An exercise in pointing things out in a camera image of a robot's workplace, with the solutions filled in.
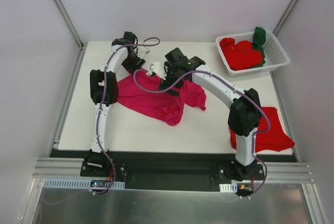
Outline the magenta t shirt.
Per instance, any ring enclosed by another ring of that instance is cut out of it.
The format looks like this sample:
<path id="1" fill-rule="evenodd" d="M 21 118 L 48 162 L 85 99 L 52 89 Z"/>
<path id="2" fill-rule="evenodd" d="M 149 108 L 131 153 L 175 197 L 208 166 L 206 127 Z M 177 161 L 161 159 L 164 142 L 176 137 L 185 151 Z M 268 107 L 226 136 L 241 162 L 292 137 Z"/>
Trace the magenta t shirt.
<path id="1" fill-rule="evenodd" d="M 163 121 L 170 126 L 177 125 L 183 116 L 184 106 L 206 110 L 207 96 L 203 88 L 188 80 L 182 88 L 173 88 L 178 96 L 164 93 L 149 93 L 140 89 L 133 76 L 118 83 L 118 103 L 145 116 Z"/>

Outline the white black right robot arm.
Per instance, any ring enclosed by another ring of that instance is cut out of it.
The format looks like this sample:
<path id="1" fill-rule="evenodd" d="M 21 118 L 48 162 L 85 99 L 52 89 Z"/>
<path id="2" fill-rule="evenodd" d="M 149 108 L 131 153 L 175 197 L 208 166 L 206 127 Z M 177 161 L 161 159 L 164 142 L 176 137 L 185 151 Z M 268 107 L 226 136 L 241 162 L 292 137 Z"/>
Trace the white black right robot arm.
<path id="1" fill-rule="evenodd" d="M 234 161 L 223 171 L 230 179 L 247 179 L 257 164 L 255 142 L 262 117 L 258 92 L 253 88 L 243 90 L 231 84 L 205 61 L 196 56 L 187 58 L 179 48 L 167 53 L 165 59 L 159 90 L 171 86 L 180 88 L 188 80 L 208 90 L 229 109 L 228 127 L 235 134 L 236 154 Z"/>

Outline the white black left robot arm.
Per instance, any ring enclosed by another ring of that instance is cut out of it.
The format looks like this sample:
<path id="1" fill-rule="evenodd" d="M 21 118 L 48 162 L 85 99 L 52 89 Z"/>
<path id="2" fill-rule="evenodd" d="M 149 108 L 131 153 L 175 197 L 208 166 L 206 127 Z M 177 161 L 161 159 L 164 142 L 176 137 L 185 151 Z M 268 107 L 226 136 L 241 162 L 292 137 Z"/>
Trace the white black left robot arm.
<path id="1" fill-rule="evenodd" d="M 129 73 L 140 69 L 145 60 L 138 56 L 138 38 L 132 32 L 124 32 L 122 38 L 112 42 L 111 55 L 99 69 L 90 71 L 90 98 L 94 103 L 95 124 L 90 150 L 84 161 L 87 168 L 98 176 L 107 175 L 112 170 L 112 160 L 108 156 L 106 123 L 109 113 L 118 100 L 116 72 L 120 67 Z"/>

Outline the red t shirt in basket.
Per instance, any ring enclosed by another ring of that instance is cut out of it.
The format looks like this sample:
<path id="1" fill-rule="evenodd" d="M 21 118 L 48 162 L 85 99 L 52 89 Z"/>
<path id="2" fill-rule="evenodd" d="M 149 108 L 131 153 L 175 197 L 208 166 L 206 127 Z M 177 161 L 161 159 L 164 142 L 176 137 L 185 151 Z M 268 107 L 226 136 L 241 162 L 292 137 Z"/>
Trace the red t shirt in basket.
<path id="1" fill-rule="evenodd" d="M 219 46 L 231 70 L 245 70 L 261 67 L 264 64 L 262 53 L 253 49 L 253 45 L 249 41 L 235 43 L 233 38 L 223 38 L 219 42 Z"/>

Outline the green t shirt in basket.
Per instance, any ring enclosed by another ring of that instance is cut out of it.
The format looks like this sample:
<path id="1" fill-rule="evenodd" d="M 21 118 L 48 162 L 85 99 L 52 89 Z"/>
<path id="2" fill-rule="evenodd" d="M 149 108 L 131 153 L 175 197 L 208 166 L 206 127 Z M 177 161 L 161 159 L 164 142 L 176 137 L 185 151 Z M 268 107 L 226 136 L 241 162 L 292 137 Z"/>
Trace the green t shirt in basket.
<path id="1" fill-rule="evenodd" d="M 266 42 L 266 31 L 261 27 L 256 27 L 253 34 L 252 48 L 261 53 L 262 61 L 255 65 L 255 67 L 262 67 L 265 64 L 265 53 L 263 45 Z"/>

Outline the white plastic laundry basket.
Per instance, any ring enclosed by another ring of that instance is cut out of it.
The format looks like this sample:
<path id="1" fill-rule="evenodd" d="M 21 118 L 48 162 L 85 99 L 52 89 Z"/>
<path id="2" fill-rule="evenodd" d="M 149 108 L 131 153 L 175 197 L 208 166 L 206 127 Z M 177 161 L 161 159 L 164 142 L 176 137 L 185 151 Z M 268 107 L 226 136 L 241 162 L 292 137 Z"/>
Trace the white plastic laundry basket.
<path id="1" fill-rule="evenodd" d="M 277 37 L 270 31 L 266 31 L 266 41 L 263 44 L 264 54 L 265 54 L 265 63 L 262 67 L 244 69 L 244 70 L 232 70 L 220 47 L 220 41 L 224 38 L 232 38 L 235 40 L 235 43 L 240 41 L 249 41 L 253 42 L 254 31 L 242 32 L 235 34 L 227 34 L 224 36 L 219 36 L 216 38 L 216 46 L 220 54 L 221 59 L 223 60 L 226 73 L 229 77 L 245 77 L 249 75 L 258 75 L 262 73 L 268 73 L 276 70 L 279 67 L 286 66 L 289 64 L 290 59 L 280 44 Z"/>

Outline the black centre base bar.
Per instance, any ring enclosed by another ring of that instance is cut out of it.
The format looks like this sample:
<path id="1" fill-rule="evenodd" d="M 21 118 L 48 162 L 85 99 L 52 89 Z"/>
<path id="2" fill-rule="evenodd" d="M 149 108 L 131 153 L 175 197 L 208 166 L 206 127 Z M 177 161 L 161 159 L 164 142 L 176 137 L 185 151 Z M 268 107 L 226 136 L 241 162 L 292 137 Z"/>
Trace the black centre base bar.
<path id="1" fill-rule="evenodd" d="M 53 150 L 52 158 L 82 158 L 89 151 Z M 126 189 L 189 192 L 217 192 L 219 184 L 233 180 L 219 178 L 218 164 L 233 161 L 234 154 L 183 154 L 167 152 L 109 151 L 112 160 L 126 164 Z"/>

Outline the folded red t shirt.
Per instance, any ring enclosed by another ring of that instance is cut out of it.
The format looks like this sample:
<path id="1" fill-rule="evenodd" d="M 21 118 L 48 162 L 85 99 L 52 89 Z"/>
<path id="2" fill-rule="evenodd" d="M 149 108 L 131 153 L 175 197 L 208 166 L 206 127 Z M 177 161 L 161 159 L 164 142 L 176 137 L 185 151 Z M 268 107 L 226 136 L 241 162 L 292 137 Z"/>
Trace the folded red t shirt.
<path id="1" fill-rule="evenodd" d="M 274 107 L 263 107 L 262 110 L 270 121 L 270 129 L 256 135 L 255 150 L 283 151 L 295 146 L 295 142 L 283 131 L 278 110 Z"/>

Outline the aluminium left frame rail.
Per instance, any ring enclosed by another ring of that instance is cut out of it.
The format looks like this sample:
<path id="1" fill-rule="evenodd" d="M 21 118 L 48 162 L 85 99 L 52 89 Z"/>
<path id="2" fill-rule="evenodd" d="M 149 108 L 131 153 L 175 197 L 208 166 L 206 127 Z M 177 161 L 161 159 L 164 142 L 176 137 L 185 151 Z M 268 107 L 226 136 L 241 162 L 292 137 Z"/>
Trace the aluminium left frame rail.
<path id="1" fill-rule="evenodd" d="M 68 109 L 70 106 L 71 99 L 73 97 L 73 93 L 75 90 L 75 85 L 78 79 L 79 71 L 82 65 L 82 60 L 84 57 L 84 51 L 85 51 L 85 44 L 82 42 L 77 30 L 75 29 L 75 26 L 62 2 L 62 0 L 53 0 L 58 12 L 60 13 L 60 16 L 67 27 L 72 39 L 75 42 L 75 46 L 78 49 L 78 54 L 75 57 L 75 63 L 74 66 L 71 68 L 71 75 L 66 85 L 66 93 L 65 97 L 63 99 L 63 102 L 61 104 L 61 108 L 56 120 L 55 128 L 52 134 L 51 142 L 50 142 L 50 148 L 47 152 L 47 157 L 51 156 L 52 150 L 54 149 L 54 145 L 59 143 L 61 133 L 65 124 L 66 116 L 68 113 Z"/>

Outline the aluminium frame rail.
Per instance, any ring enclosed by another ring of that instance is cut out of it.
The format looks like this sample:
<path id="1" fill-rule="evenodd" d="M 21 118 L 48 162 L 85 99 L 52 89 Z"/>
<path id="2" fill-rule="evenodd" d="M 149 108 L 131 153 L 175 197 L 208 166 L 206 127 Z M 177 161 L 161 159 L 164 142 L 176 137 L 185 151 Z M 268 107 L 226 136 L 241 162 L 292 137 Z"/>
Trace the aluminium frame rail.
<path id="1" fill-rule="evenodd" d="M 273 34 L 278 35 L 281 31 L 283 26 L 285 25 L 286 21 L 288 20 L 289 16 L 292 14 L 293 10 L 295 9 L 296 5 L 298 4 L 299 0 L 290 0 L 286 9 L 284 10 L 283 14 L 281 15 L 278 23 L 276 24 Z"/>
<path id="2" fill-rule="evenodd" d="M 79 177 L 81 158 L 39 158 L 33 172 L 34 177 Z M 314 184 L 315 178 L 306 163 L 266 162 L 268 168 L 267 182 Z"/>
<path id="3" fill-rule="evenodd" d="M 65 97 L 63 99 L 63 102 L 61 104 L 61 108 L 56 120 L 55 128 L 52 134 L 51 142 L 50 142 L 50 148 L 47 152 L 47 157 L 51 156 L 52 150 L 54 149 L 54 145 L 59 143 L 61 133 L 65 124 L 66 116 L 68 113 L 68 109 L 70 106 L 71 99 L 73 97 L 73 93 L 75 90 L 75 85 L 78 79 L 79 71 L 82 65 L 82 60 L 84 57 L 84 51 L 85 51 L 85 44 L 82 42 L 77 30 L 75 29 L 75 26 L 62 2 L 62 0 L 53 0 L 58 12 L 60 13 L 60 16 L 67 27 L 72 39 L 75 42 L 75 46 L 78 49 L 78 54 L 75 57 L 75 63 L 74 66 L 71 68 L 71 75 L 66 85 L 66 93 Z"/>

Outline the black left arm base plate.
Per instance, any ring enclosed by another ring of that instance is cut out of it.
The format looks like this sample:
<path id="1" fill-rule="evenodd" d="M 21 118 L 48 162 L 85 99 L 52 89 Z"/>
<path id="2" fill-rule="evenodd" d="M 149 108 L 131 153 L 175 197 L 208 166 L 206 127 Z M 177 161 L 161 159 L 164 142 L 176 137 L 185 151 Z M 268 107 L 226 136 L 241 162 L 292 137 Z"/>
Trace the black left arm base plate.
<path id="1" fill-rule="evenodd" d="M 126 174 L 126 164 L 120 160 L 114 160 L 114 170 L 106 157 L 85 158 L 81 165 L 81 177 L 107 178 L 113 175 L 116 180 L 123 179 Z"/>

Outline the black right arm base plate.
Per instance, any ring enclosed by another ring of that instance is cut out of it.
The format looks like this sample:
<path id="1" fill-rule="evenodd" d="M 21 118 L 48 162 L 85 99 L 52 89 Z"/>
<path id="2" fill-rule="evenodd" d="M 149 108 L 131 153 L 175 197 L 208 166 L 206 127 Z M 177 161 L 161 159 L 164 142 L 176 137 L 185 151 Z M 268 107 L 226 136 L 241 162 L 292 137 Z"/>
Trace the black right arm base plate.
<path id="1" fill-rule="evenodd" d="M 221 180 L 229 179 L 235 181 L 245 180 L 263 180 L 265 171 L 262 164 L 254 160 L 251 164 L 244 166 L 238 161 L 224 161 L 218 164 L 219 178 Z"/>

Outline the aluminium front frame rail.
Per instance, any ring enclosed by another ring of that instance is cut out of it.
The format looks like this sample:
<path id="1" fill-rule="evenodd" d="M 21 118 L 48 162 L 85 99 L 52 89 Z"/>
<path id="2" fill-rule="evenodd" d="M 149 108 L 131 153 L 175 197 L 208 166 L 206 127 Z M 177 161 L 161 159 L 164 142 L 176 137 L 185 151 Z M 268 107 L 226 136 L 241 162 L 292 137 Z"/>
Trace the aluminium front frame rail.
<path id="1" fill-rule="evenodd" d="M 81 158 L 39 158 L 33 172 L 34 177 L 79 177 Z M 314 184 L 315 178 L 306 163 L 266 162 L 268 168 L 267 182 Z"/>

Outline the aluminium right frame rail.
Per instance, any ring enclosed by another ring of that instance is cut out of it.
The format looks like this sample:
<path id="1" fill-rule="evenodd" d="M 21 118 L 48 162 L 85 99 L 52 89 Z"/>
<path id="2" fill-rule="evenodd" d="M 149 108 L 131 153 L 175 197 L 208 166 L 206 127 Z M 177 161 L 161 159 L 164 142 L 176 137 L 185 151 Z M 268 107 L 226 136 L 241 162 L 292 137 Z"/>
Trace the aluminium right frame rail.
<path id="1" fill-rule="evenodd" d="M 285 25 L 286 21 L 288 20 L 289 16 L 292 14 L 293 10 L 295 9 L 296 5 L 298 4 L 299 0 L 290 0 L 286 9 L 284 10 L 283 14 L 281 15 L 278 23 L 276 24 L 273 34 L 278 35 L 281 31 L 283 26 Z"/>

